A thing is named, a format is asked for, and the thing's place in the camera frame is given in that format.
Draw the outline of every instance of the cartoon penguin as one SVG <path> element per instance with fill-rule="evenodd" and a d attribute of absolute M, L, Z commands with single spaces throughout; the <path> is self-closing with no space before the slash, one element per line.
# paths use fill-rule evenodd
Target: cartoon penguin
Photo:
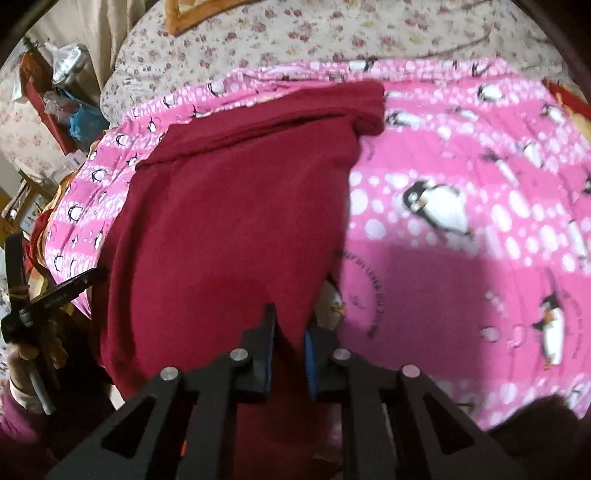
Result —
<path fill-rule="evenodd" d="M 406 94 L 404 92 L 397 92 L 396 90 L 390 90 L 389 92 L 384 92 L 384 98 L 404 98 Z"/>
<path fill-rule="evenodd" d="M 73 205 L 68 208 L 68 217 L 72 222 L 77 222 L 82 215 L 82 207 L 80 205 Z"/>
<path fill-rule="evenodd" d="M 547 103 L 542 107 L 542 116 L 548 117 L 556 125 L 564 125 L 566 122 L 562 110 L 557 106 L 548 105 Z"/>
<path fill-rule="evenodd" d="M 346 316 L 346 306 L 339 286 L 330 274 L 322 285 L 314 314 L 318 325 L 329 330 L 337 328 Z"/>
<path fill-rule="evenodd" d="M 513 170 L 511 170 L 511 167 L 504 158 L 499 157 L 499 155 L 497 155 L 490 148 L 486 149 L 481 158 L 484 161 L 493 162 L 501 174 L 507 179 L 509 183 L 511 183 L 511 185 L 514 187 L 519 186 L 519 180 L 517 179 L 517 176 L 513 173 Z"/>
<path fill-rule="evenodd" d="M 70 262 L 70 278 L 74 278 L 76 276 L 76 264 L 78 263 L 77 258 L 73 258 Z"/>
<path fill-rule="evenodd" d="M 207 89 L 209 90 L 209 93 L 211 93 L 214 97 L 226 93 L 226 87 L 224 86 L 223 81 L 221 80 L 208 83 Z"/>
<path fill-rule="evenodd" d="M 583 189 L 585 195 L 591 195 L 591 171 L 587 170 L 587 179 L 585 180 L 585 188 Z"/>
<path fill-rule="evenodd" d="M 374 66 L 375 60 L 352 60 L 349 62 L 350 72 L 368 72 Z"/>
<path fill-rule="evenodd" d="M 154 133 L 157 129 L 156 124 L 154 123 L 154 120 L 152 120 L 152 117 L 150 117 L 150 121 L 148 122 L 147 129 L 148 129 L 148 132 L 152 132 L 152 133 Z"/>
<path fill-rule="evenodd" d="M 119 145 L 120 147 L 124 147 L 128 140 L 129 135 L 117 135 L 115 137 L 115 141 L 117 142 L 117 145 Z"/>
<path fill-rule="evenodd" d="M 466 110 L 465 108 L 462 108 L 461 106 L 455 107 L 453 112 L 464 117 L 465 119 L 469 120 L 470 122 L 477 122 L 478 119 L 480 118 L 472 110 Z"/>
<path fill-rule="evenodd" d="M 478 62 L 474 62 L 472 64 L 472 76 L 473 77 L 481 77 L 484 73 L 488 70 L 489 65 L 481 65 Z"/>
<path fill-rule="evenodd" d="M 545 363 L 544 370 L 560 365 L 563 359 L 564 340 L 566 337 L 566 318 L 560 299 L 556 279 L 548 271 L 552 292 L 545 296 L 540 303 L 541 320 L 533 323 L 532 327 L 542 333 L 542 353 Z"/>
<path fill-rule="evenodd" d="M 135 167 L 135 164 L 138 162 L 138 153 L 136 152 L 135 155 L 133 157 L 131 157 L 129 160 L 125 160 L 125 163 L 127 163 L 127 166 L 130 168 Z"/>
<path fill-rule="evenodd" d="M 95 237 L 95 250 L 98 250 L 100 247 L 100 243 L 103 241 L 103 229 L 100 229 L 100 232 L 96 234 Z"/>
<path fill-rule="evenodd" d="M 402 195 L 404 206 L 436 231 L 473 238 L 468 224 L 466 202 L 454 186 L 417 180 Z"/>
<path fill-rule="evenodd" d="M 204 118 L 206 116 L 210 116 L 211 114 L 212 114 L 211 111 L 206 111 L 203 113 L 198 112 L 197 108 L 193 105 L 193 115 L 192 115 L 193 118 Z"/>
<path fill-rule="evenodd" d="M 346 79 L 341 72 L 329 72 L 329 81 L 335 83 L 344 83 Z"/>
<path fill-rule="evenodd" d="M 162 99 L 162 103 L 165 104 L 165 106 L 167 108 L 172 108 L 175 105 L 174 102 L 174 95 L 171 93 L 170 95 L 166 95 L 163 99 Z"/>
<path fill-rule="evenodd" d="M 457 70 L 458 63 L 457 63 L 457 60 L 443 60 L 442 63 L 441 63 L 441 66 L 444 69 L 451 69 L 451 68 L 453 68 L 454 70 Z"/>
<path fill-rule="evenodd" d="M 419 127 L 423 119 L 408 112 L 394 112 L 386 117 L 386 124 L 399 127 Z"/>
<path fill-rule="evenodd" d="M 540 153 L 540 145 L 537 142 L 529 142 L 523 147 L 523 156 L 536 168 L 542 168 L 544 161 Z"/>
<path fill-rule="evenodd" d="M 482 102 L 497 102 L 503 98 L 501 89 L 494 83 L 484 83 L 478 89 L 478 99 Z"/>
<path fill-rule="evenodd" d="M 105 178 L 105 174 L 107 173 L 107 171 L 104 168 L 99 168 L 98 170 L 95 170 L 94 172 L 92 172 L 92 181 L 96 181 L 98 183 L 102 182 L 103 179 Z"/>
<path fill-rule="evenodd" d="M 56 268 L 56 272 L 61 272 L 61 265 L 64 261 L 64 257 L 61 254 L 57 254 L 53 259 L 53 266 Z"/>

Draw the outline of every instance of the dark red towel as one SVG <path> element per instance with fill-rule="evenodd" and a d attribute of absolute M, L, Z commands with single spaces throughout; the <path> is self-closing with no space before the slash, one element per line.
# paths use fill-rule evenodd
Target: dark red towel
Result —
<path fill-rule="evenodd" d="M 383 94 L 377 82 L 301 90 L 173 125 L 105 241 L 93 322 L 124 397 L 162 367 L 234 348 L 276 304 L 291 346 L 275 354 L 267 405 L 239 410 L 236 479 L 309 474 L 325 425 L 306 397 L 303 334 L 343 244 L 358 136 L 384 128 Z"/>

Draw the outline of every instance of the person's hand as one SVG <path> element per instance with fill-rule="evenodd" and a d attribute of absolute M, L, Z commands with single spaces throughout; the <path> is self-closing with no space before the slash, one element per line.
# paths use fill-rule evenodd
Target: person's hand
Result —
<path fill-rule="evenodd" d="M 57 324 L 50 322 L 47 334 L 44 335 L 43 345 L 56 369 L 65 366 L 68 354 L 64 350 L 60 338 L 57 336 Z M 30 364 L 39 355 L 39 350 L 26 343 L 8 345 L 7 364 L 10 379 L 14 386 L 27 395 L 35 395 L 35 389 L 31 384 Z"/>

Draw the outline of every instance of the metal screw head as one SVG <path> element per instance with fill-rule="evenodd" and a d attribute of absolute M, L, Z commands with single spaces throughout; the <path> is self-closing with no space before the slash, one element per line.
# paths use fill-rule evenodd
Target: metal screw head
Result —
<path fill-rule="evenodd" d="M 178 370 L 174 367 L 165 367 L 160 371 L 160 378 L 162 380 L 174 380 L 178 377 Z"/>
<path fill-rule="evenodd" d="M 241 362 L 248 358 L 248 352 L 244 348 L 235 348 L 230 352 L 230 358 L 235 362 Z"/>
<path fill-rule="evenodd" d="M 402 373 L 408 378 L 417 378 L 421 374 L 419 367 L 413 364 L 404 365 Z"/>
<path fill-rule="evenodd" d="M 340 360 L 342 362 L 345 362 L 346 360 L 351 358 L 351 352 L 349 352 L 346 348 L 337 348 L 333 352 L 333 358 L 335 360 Z"/>

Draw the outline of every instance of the pink penguin blanket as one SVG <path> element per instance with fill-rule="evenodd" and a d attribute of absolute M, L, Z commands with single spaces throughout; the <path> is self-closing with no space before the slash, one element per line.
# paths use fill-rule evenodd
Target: pink penguin blanket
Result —
<path fill-rule="evenodd" d="M 169 125 L 368 78 L 384 83 L 386 130 L 361 139 L 320 321 L 375 364 L 418 365 L 481 428 L 556 392 L 582 416 L 591 150 L 543 85 L 501 59 L 298 62 L 155 98 L 126 112 L 57 207 L 52 274 L 96 265 L 135 165 Z M 88 295 L 77 302 L 90 315 Z"/>

